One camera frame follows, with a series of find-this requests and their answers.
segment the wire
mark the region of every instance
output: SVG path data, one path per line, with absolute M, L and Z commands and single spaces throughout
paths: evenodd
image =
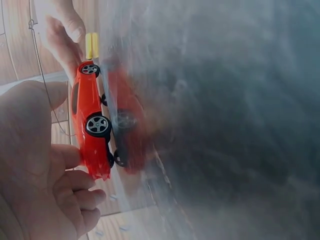
M 33 19 L 31 19 L 28 23 L 28 26 L 29 26 L 29 29 L 32 31 L 32 34 L 33 34 L 33 39 L 34 39 L 34 45 L 35 45 L 35 53 L 36 53 L 36 57 L 38 59 L 38 63 L 39 63 L 39 68 L 40 68 L 40 74 L 41 74 L 41 77 L 42 77 L 42 80 L 43 80 L 43 83 L 44 83 L 44 87 L 45 87 L 45 91 L 46 91 L 46 94 L 48 96 L 48 100 L 49 100 L 49 104 L 50 104 L 50 107 L 53 111 L 53 114 L 56 118 L 56 121 L 60 127 L 60 129 L 62 130 L 62 132 L 67 135 L 68 137 L 73 137 L 75 136 L 75 134 L 68 134 L 66 133 L 66 131 L 63 129 L 63 127 L 61 126 L 60 124 L 60 121 L 58 119 L 58 116 L 56 114 L 56 111 L 53 109 L 52 107 L 52 104 L 51 104 L 51 100 L 50 100 L 50 96 L 49 96 L 49 91 L 48 91 L 48 88 L 47 88 L 47 83 L 46 83 L 46 80 L 45 80 L 45 75 L 44 75 L 44 71 L 43 71 L 43 68 L 42 68 L 42 64 L 41 64 L 41 61 L 40 61 L 40 55 L 39 55 L 39 50 L 38 50 L 38 44 L 37 44 L 37 39 L 36 39 L 36 33 L 35 33 L 35 29 L 34 29 L 34 25 L 35 25 L 35 21 Z

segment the yellow object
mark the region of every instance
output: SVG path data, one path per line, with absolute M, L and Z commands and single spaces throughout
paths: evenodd
M 92 52 L 94 59 L 99 58 L 99 40 L 96 32 L 92 33 Z
M 87 60 L 92 59 L 93 54 L 92 54 L 92 34 L 87 33 L 85 35 L 85 58 Z
M 87 60 L 99 58 L 99 40 L 96 32 L 85 35 L 85 57 Z

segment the toy car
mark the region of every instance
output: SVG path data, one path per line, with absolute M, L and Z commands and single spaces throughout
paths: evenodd
M 144 110 L 119 64 L 102 63 L 107 83 L 107 102 L 117 147 L 114 161 L 128 174 L 144 168 L 150 144 Z
M 92 60 L 77 69 L 70 106 L 75 135 L 89 174 L 94 179 L 110 178 L 114 157 L 109 149 L 112 125 L 103 116 L 97 80 L 100 68 Z

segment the human hand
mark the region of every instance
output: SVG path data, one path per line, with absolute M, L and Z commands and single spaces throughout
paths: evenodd
M 34 0 L 39 33 L 44 46 L 64 68 L 70 83 L 82 62 L 80 40 L 86 35 L 84 22 L 72 0 Z
M 52 108 L 68 95 L 65 83 L 47 83 Z M 51 144 L 51 110 L 45 86 L 23 82 L 0 96 L 0 232 L 8 239 L 16 218 L 24 240 L 76 240 L 98 222 L 102 190 L 84 171 L 72 145 Z M 9 209 L 3 216 L 3 201 Z

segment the black tire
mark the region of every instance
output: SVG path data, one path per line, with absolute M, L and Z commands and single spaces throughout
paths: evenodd
M 106 100 L 106 95 L 105 95 L 105 94 L 102 94 L 102 97 L 100 97 L 100 102 L 101 102 L 101 104 L 103 104 L 104 106 L 108 107 L 107 100 Z
M 111 121 L 101 112 L 89 116 L 85 122 L 85 131 L 96 138 L 110 139 L 111 129 Z
M 90 67 L 90 66 L 94 66 L 94 70 L 92 69 L 92 71 L 88 71 L 86 68 Z M 87 65 L 84 65 L 83 68 L 81 69 L 81 73 L 82 74 L 93 74 L 95 71 L 95 77 L 99 77 L 99 74 L 100 74 L 100 67 L 96 64 L 87 64 Z
M 116 163 L 118 166 L 120 166 L 120 167 L 122 167 L 122 168 L 127 167 L 128 163 L 127 163 L 127 162 L 124 162 L 124 161 L 121 161 L 121 159 L 120 159 L 120 157 L 119 157 L 118 149 L 114 151 L 113 158 L 114 158 L 115 163 Z
M 112 154 L 110 152 L 107 157 L 108 157 L 110 169 L 112 169 L 112 167 L 115 165 L 115 158 L 114 158 L 114 156 L 112 156 Z

